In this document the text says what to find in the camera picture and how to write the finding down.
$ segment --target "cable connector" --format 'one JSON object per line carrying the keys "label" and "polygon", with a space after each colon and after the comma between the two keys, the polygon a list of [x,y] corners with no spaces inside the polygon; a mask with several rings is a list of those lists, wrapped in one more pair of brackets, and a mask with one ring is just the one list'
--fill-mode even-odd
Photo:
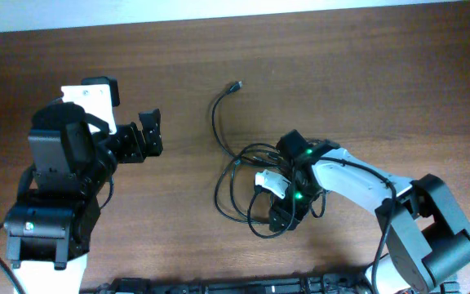
{"label": "cable connector", "polygon": [[235,83],[226,91],[226,94],[235,93],[236,91],[241,90],[241,88],[242,88],[242,82],[241,82],[241,81],[235,82]]}

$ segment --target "tabletop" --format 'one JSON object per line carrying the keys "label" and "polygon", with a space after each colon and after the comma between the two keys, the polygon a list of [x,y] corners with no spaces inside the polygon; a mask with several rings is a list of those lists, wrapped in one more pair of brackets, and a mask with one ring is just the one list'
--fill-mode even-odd
{"label": "tabletop", "polygon": [[[324,217],[270,240],[215,210],[228,157],[212,135],[211,102],[237,80],[244,87],[218,109],[232,149],[275,145],[292,129],[328,138],[394,174],[441,177],[470,220],[470,2],[0,33],[0,221],[32,162],[34,112],[61,86],[100,75],[118,80],[117,123],[161,110],[164,151],[114,174],[83,287],[116,277],[268,277],[372,262],[377,220],[337,194]],[[254,175],[247,168],[236,178],[242,207]],[[265,216],[265,205],[255,214]],[[1,255],[5,242],[0,232]],[[469,292],[470,265],[459,281]],[[0,271],[0,292],[10,290]]]}

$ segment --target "white wall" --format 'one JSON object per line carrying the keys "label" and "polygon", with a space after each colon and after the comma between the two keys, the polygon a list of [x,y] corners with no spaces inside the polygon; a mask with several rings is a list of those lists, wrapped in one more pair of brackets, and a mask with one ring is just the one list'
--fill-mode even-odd
{"label": "white wall", "polygon": [[379,7],[447,0],[0,0],[0,32],[283,12]]}

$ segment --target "beige surface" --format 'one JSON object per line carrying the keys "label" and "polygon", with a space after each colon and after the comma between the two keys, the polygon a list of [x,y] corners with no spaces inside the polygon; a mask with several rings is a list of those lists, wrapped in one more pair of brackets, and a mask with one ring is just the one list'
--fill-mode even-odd
{"label": "beige surface", "polygon": [[[0,34],[0,221],[32,160],[33,113],[60,86],[102,74],[119,81],[118,123],[161,109],[165,150],[118,169],[83,286],[121,276],[283,275],[372,260],[375,218],[335,194],[323,219],[310,217],[274,240],[214,209],[227,158],[208,106],[238,79],[244,88],[220,110],[234,149],[275,144],[292,128],[331,138],[390,172],[442,177],[470,219],[470,3]],[[241,205],[253,172],[238,176]],[[5,240],[0,233],[2,254]],[[470,290],[470,265],[459,278]],[[0,271],[0,292],[10,290]]]}

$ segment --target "white panel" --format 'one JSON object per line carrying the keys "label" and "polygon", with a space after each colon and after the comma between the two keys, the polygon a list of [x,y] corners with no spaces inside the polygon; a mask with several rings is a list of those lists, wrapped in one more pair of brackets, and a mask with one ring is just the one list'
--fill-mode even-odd
{"label": "white panel", "polygon": [[0,0],[0,32],[447,2],[446,0]]}

